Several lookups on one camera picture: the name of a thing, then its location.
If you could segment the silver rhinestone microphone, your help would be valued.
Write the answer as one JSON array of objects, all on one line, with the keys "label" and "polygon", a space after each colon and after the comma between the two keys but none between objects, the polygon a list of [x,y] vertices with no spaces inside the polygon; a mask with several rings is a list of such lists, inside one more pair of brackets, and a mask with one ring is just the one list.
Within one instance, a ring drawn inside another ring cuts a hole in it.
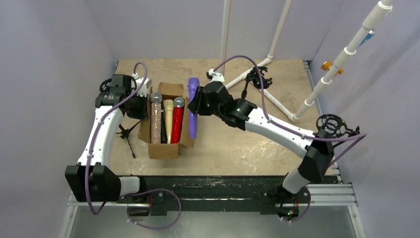
[{"label": "silver rhinestone microphone", "polygon": [[160,92],[153,92],[150,97],[151,100],[151,143],[161,143],[161,103],[162,94]]}]

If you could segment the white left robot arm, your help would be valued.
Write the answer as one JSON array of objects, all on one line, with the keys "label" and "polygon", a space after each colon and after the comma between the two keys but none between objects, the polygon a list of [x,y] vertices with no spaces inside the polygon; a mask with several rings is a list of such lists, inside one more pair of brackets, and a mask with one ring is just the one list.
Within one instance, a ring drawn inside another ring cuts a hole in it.
[{"label": "white left robot arm", "polygon": [[130,133],[122,128],[124,115],[137,120],[148,118],[151,84],[151,79],[140,78],[137,73],[114,74],[101,83],[87,145],[77,163],[65,170],[65,178],[78,202],[115,202],[140,191],[139,176],[118,176],[108,166],[117,130],[121,129],[124,138]]}]

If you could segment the brown cardboard box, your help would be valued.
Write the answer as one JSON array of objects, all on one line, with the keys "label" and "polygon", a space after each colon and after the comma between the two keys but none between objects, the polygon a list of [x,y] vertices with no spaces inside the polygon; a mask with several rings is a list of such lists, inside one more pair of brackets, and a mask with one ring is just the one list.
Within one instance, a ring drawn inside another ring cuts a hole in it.
[{"label": "brown cardboard box", "polygon": [[189,98],[184,86],[161,82],[147,97],[149,118],[141,122],[139,139],[148,144],[150,159],[177,159],[183,148],[193,148],[189,134]]}]

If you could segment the cream plastic microphone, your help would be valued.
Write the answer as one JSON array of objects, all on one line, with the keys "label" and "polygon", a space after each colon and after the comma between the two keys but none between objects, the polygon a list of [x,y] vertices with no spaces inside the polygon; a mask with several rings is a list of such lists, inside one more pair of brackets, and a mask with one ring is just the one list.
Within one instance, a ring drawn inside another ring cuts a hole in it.
[{"label": "cream plastic microphone", "polygon": [[165,126],[166,126],[166,135],[167,135],[167,144],[171,143],[172,136],[172,122],[173,122],[173,111],[174,111],[174,101],[173,100],[164,100],[164,113],[165,113]]}]

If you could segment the red glitter microphone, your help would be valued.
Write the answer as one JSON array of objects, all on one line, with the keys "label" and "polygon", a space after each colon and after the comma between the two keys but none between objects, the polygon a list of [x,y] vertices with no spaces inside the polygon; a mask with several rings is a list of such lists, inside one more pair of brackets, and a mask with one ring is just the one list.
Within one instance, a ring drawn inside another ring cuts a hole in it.
[{"label": "red glitter microphone", "polygon": [[171,144],[177,144],[181,138],[182,121],[184,115],[185,100],[182,97],[174,99],[174,111],[171,131]]}]

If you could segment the black microphone with silver band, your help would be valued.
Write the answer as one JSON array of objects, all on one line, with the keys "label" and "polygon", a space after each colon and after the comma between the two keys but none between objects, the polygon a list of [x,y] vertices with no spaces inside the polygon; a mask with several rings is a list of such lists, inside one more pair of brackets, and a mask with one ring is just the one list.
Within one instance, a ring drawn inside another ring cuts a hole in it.
[{"label": "black microphone with silver band", "polygon": [[165,113],[164,113],[164,107],[161,107],[161,126],[160,126],[160,142],[161,144],[167,143],[167,134],[166,134],[166,125],[165,125]]}]

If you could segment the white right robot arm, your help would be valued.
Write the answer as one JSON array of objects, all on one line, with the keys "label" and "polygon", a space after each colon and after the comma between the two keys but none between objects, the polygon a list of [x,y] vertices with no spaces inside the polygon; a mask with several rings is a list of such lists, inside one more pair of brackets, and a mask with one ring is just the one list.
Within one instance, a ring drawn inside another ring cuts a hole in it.
[{"label": "white right robot arm", "polygon": [[302,162],[286,175],[280,191],[296,194],[307,184],[322,181],[334,157],[328,133],[302,129],[266,116],[262,108],[246,99],[234,99],[221,82],[211,82],[196,90],[188,109],[201,116],[217,116],[226,125],[262,135],[289,149]]}]

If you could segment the purple plastic microphone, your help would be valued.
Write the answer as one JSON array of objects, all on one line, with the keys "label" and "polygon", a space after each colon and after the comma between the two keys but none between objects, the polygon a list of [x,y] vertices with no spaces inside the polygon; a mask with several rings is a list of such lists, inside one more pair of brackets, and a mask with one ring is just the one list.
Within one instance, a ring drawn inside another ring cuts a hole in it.
[{"label": "purple plastic microphone", "polygon": [[189,93],[189,134],[191,138],[196,138],[197,136],[197,113],[196,113],[196,101],[195,95],[197,89],[200,86],[200,81],[196,77],[190,77],[187,83],[188,93]]}]

